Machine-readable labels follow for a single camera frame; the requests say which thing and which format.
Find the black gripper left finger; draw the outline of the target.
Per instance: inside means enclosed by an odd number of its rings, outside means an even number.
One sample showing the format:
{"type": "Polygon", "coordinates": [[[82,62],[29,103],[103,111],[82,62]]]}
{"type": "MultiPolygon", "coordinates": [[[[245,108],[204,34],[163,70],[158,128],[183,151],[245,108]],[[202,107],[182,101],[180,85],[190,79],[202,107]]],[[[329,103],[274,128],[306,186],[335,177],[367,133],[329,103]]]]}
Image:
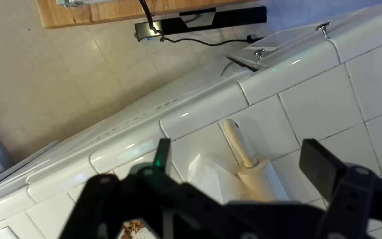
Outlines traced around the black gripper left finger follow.
{"type": "Polygon", "coordinates": [[[168,173],[170,154],[171,154],[171,140],[160,139],[152,161],[152,166],[159,172],[168,173]]]}

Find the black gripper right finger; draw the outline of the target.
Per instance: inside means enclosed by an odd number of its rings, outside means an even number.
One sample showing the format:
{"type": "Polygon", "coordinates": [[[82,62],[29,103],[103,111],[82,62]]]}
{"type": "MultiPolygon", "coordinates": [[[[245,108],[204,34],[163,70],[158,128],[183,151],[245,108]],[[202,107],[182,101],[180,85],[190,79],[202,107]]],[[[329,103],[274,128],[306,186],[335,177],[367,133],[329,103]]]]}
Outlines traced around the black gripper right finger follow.
{"type": "Polygon", "coordinates": [[[339,182],[346,174],[347,166],[317,140],[302,141],[298,166],[329,204],[341,197],[339,182]]]}

